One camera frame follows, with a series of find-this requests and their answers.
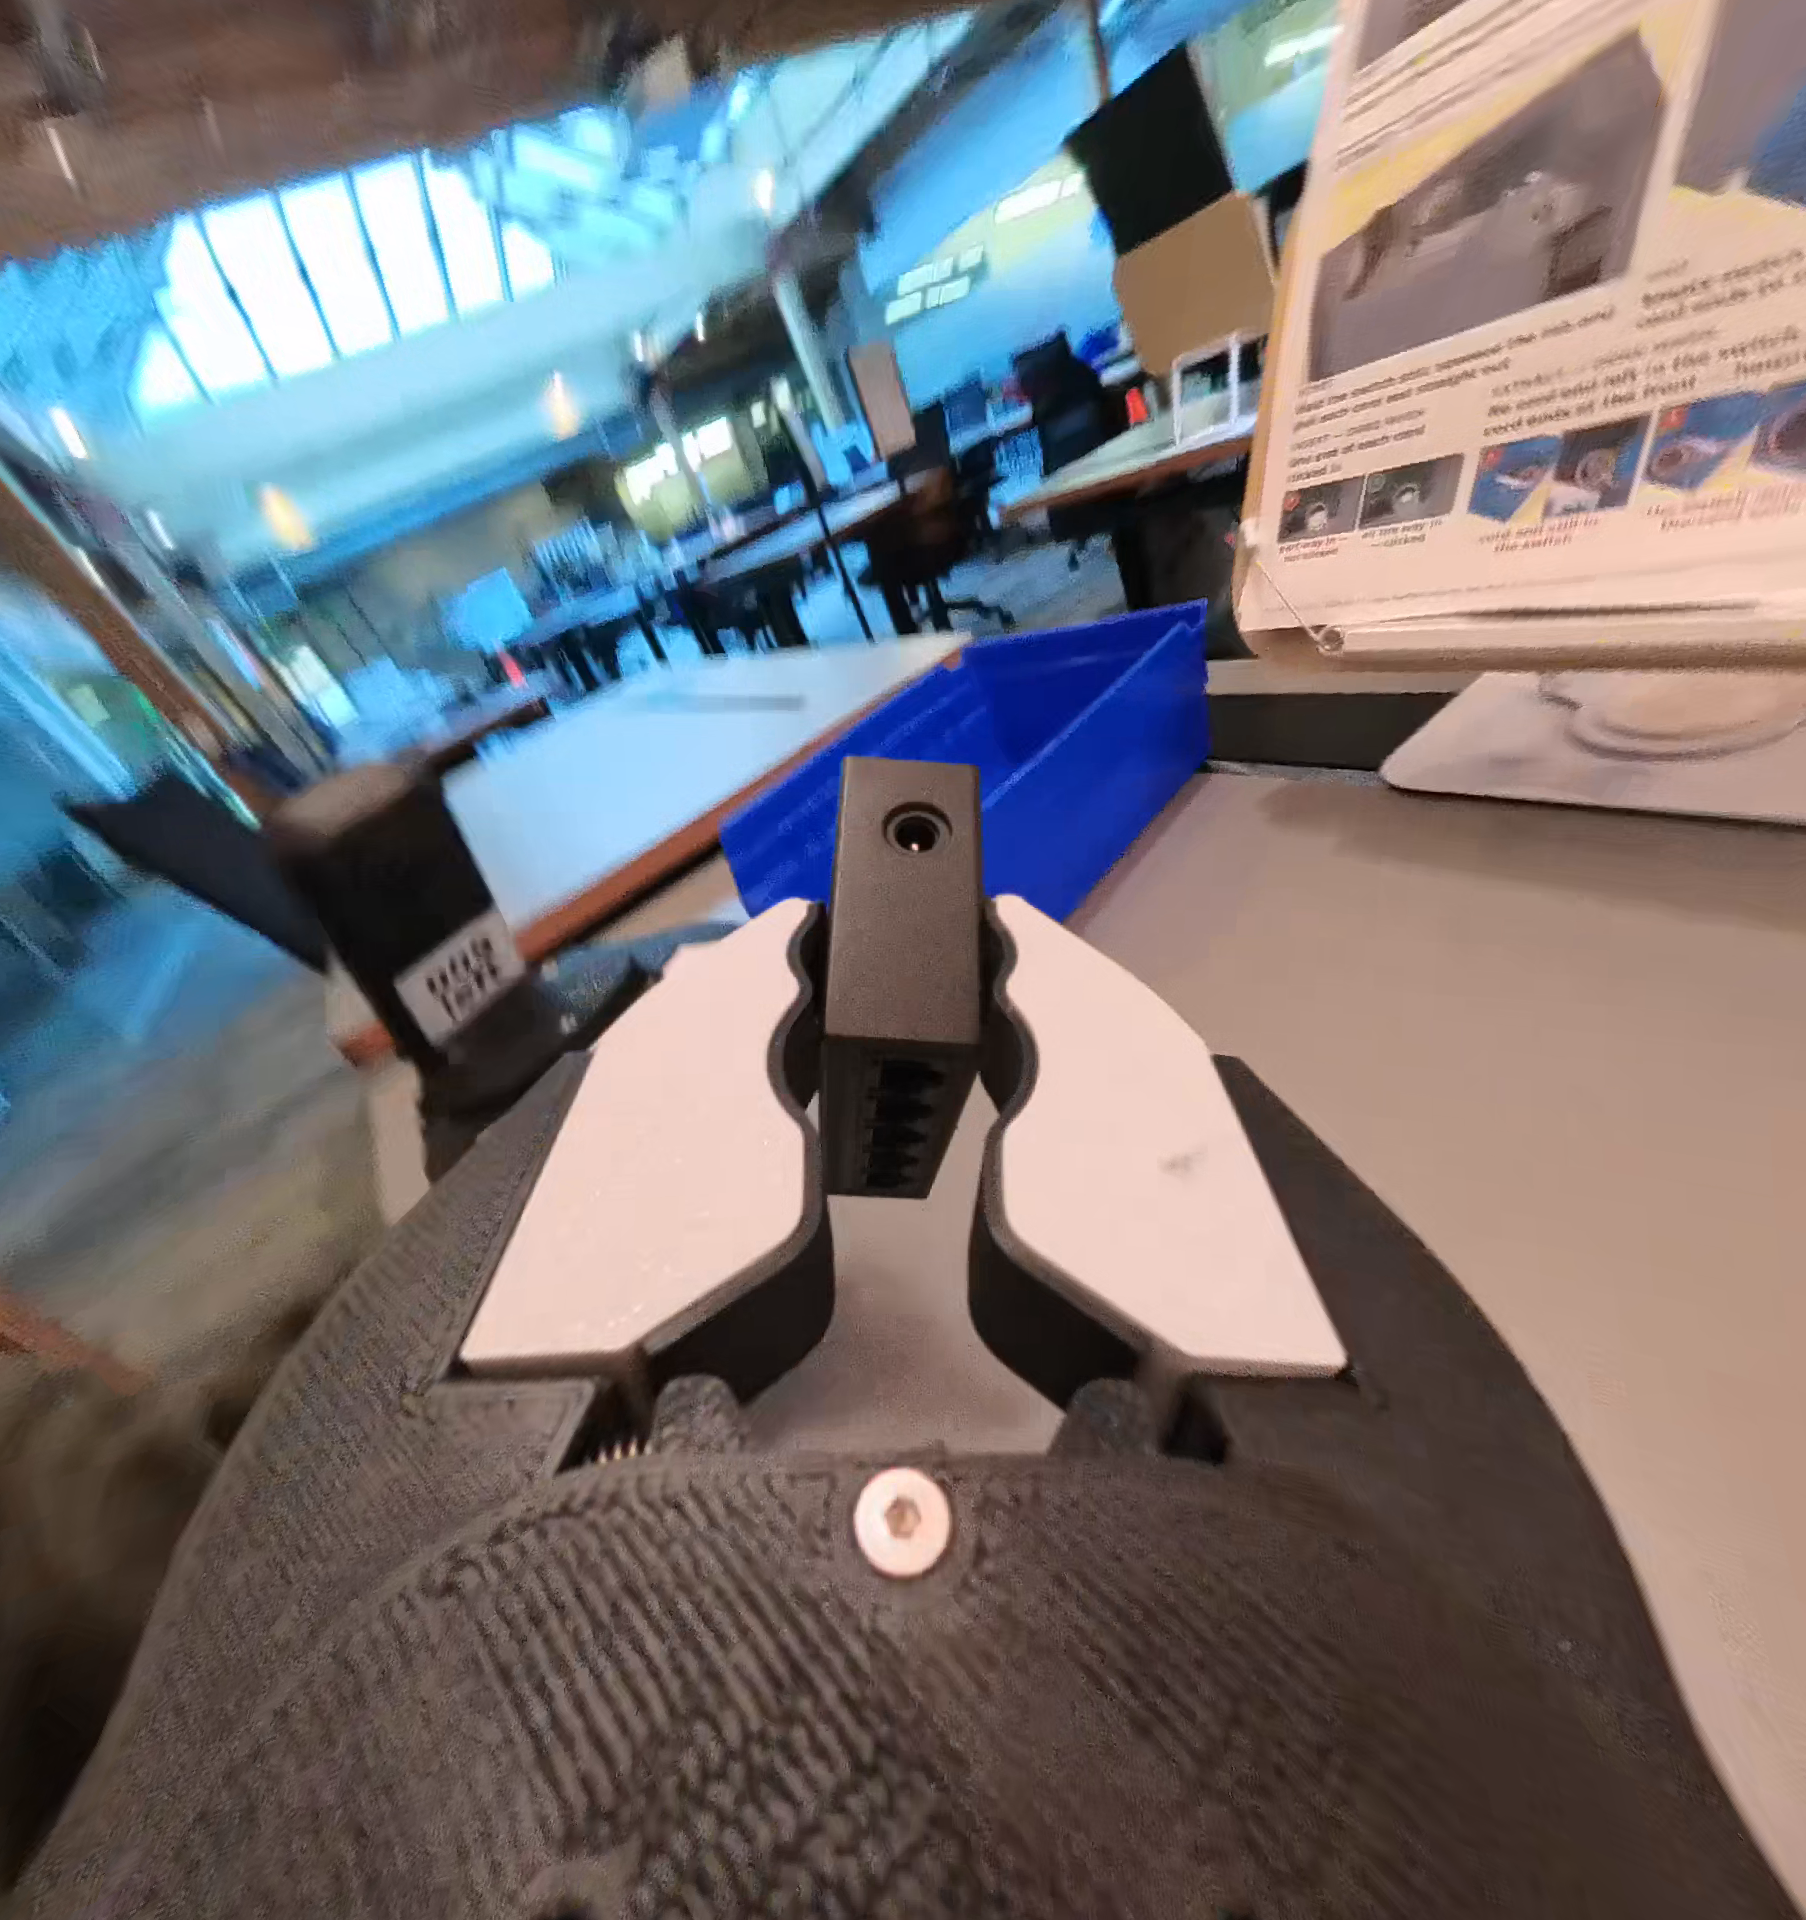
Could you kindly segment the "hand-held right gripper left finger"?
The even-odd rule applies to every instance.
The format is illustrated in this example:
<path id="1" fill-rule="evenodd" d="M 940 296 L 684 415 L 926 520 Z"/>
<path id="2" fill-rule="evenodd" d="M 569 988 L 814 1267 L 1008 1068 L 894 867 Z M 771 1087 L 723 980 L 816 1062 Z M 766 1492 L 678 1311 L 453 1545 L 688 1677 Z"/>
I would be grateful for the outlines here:
<path id="1" fill-rule="evenodd" d="M 457 1347 L 475 1379 L 656 1388 L 684 1341 L 805 1255 L 820 1148 L 786 1049 L 816 902 L 669 957 L 591 1049 Z"/>

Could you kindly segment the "white board stand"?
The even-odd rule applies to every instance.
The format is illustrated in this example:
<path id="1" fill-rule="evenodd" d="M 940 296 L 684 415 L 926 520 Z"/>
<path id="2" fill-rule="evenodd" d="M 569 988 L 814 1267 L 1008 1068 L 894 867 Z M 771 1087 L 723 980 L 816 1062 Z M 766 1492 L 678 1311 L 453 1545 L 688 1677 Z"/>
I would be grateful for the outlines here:
<path id="1" fill-rule="evenodd" d="M 1382 776 L 1423 796 L 1806 830 L 1806 670 L 1485 673 Z"/>

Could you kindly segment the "printed instruction board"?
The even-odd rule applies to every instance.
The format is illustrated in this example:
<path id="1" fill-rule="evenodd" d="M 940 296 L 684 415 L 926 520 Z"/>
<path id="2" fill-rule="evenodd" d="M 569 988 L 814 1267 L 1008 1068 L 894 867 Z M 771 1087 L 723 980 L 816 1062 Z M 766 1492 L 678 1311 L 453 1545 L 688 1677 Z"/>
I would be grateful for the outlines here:
<path id="1" fill-rule="evenodd" d="M 1806 1 L 1344 4 L 1279 296 L 1246 640 L 1806 663 Z"/>

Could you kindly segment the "grey table brown edge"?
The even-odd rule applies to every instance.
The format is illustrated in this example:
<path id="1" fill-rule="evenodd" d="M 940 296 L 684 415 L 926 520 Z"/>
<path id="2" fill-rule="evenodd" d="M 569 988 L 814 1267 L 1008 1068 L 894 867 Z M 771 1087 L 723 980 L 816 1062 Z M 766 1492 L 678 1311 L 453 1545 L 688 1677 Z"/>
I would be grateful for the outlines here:
<path id="1" fill-rule="evenodd" d="M 965 640 L 656 668 L 447 771 L 444 798 L 515 947 L 541 962 L 718 850 L 741 806 Z"/>

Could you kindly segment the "cardboard box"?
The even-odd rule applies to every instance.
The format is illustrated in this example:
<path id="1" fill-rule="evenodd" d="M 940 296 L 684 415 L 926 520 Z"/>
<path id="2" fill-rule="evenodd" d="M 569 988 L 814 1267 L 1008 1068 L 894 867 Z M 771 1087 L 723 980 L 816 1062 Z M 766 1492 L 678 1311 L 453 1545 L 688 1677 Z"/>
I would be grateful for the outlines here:
<path id="1" fill-rule="evenodd" d="M 1229 339 L 1266 339 L 1275 285 L 1266 203 L 1249 193 L 1228 193 L 1118 256 L 1111 274 L 1137 360 L 1159 380 Z"/>

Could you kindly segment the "skylight window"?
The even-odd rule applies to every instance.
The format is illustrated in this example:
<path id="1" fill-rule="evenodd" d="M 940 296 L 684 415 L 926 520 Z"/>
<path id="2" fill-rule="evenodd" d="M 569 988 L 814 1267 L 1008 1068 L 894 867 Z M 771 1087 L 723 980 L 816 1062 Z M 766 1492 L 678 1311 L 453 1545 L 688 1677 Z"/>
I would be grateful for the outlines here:
<path id="1" fill-rule="evenodd" d="M 170 218 L 128 378 L 142 422 L 278 386 L 544 296 L 552 247 L 429 150 Z"/>

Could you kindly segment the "blue plastic bin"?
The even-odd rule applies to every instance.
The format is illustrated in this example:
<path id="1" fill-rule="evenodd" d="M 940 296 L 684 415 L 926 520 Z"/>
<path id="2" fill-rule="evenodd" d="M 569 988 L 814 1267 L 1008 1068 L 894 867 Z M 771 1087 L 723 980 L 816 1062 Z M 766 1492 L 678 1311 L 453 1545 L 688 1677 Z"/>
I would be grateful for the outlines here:
<path id="1" fill-rule="evenodd" d="M 725 823 L 744 913 L 830 894 L 847 754 L 970 763 L 987 894 L 1067 921 L 1204 766 L 1202 601 L 965 644 Z"/>

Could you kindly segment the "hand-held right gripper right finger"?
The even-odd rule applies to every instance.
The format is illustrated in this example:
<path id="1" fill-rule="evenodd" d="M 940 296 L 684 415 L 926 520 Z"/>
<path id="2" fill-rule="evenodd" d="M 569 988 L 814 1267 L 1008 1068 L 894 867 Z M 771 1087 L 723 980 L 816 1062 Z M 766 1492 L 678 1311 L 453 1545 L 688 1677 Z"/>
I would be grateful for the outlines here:
<path id="1" fill-rule="evenodd" d="M 1349 1351 L 1200 1033 L 1022 897 L 987 902 L 970 1320 L 1049 1403 L 1335 1379 Z"/>

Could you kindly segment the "black network switch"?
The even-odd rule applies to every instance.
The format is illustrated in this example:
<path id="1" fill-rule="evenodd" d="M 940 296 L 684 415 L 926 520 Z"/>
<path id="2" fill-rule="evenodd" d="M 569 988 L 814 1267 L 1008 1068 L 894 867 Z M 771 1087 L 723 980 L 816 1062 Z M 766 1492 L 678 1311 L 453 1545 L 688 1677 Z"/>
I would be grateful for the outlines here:
<path id="1" fill-rule="evenodd" d="M 827 1189 L 919 1201 L 937 1184 L 983 1061 L 975 767 L 847 754 L 827 906 Z"/>

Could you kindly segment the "black monitor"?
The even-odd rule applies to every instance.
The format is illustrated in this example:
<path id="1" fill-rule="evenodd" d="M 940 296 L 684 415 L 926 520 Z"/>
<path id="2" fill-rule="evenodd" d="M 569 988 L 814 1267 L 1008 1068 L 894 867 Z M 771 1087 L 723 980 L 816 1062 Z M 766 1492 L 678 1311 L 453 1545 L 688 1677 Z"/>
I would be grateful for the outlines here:
<path id="1" fill-rule="evenodd" d="M 1064 138 L 1118 257 L 1234 193 L 1217 119 L 1186 44 Z"/>

